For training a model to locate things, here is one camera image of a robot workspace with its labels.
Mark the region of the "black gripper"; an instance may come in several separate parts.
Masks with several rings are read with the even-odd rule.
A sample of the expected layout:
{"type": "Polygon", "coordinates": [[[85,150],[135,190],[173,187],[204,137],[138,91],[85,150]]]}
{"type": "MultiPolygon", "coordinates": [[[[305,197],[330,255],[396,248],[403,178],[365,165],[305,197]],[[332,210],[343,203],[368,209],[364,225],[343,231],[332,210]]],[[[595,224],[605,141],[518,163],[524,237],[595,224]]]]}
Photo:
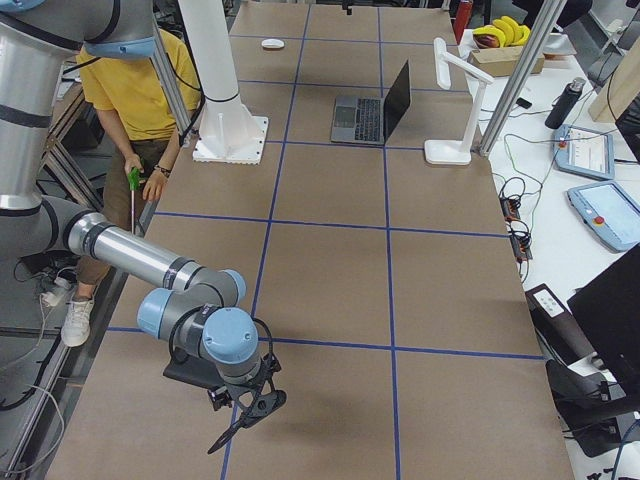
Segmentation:
{"type": "Polygon", "coordinates": [[[214,441],[207,450],[208,454],[222,449],[239,430],[254,426],[286,403],[286,393],[276,389],[272,379],[273,374],[281,370],[277,357],[273,353],[267,353],[257,368],[255,373],[241,377],[225,377],[220,374],[225,386],[215,391],[208,390],[215,411],[224,406],[231,407],[233,403],[241,410],[238,420],[214,441]]]}

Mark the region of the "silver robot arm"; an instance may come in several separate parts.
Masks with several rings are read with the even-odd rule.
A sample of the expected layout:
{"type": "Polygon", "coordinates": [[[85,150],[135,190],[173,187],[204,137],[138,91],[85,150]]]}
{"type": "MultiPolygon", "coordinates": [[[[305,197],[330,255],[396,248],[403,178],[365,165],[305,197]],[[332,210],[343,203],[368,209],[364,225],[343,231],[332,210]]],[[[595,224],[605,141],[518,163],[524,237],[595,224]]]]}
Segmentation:
{"type": "Polygon", "coordinates": [[[237,406],[227,444],[282,407],[272,377],[280,363],[259,338],[267,325],[243,311],[242,276],[215,271],[127,232],[97,212],[40,194],[35,186],[63,63],[85,50],[97,58],[149,58],[172,113],[186,114],[177,66],[165,52],[148,1],[5,1],[1,5],[1,255],[67,250],[106,262],[153,287],[139,327],[169,344],[168,378],[204,388],[214,408],[237,406]]]}

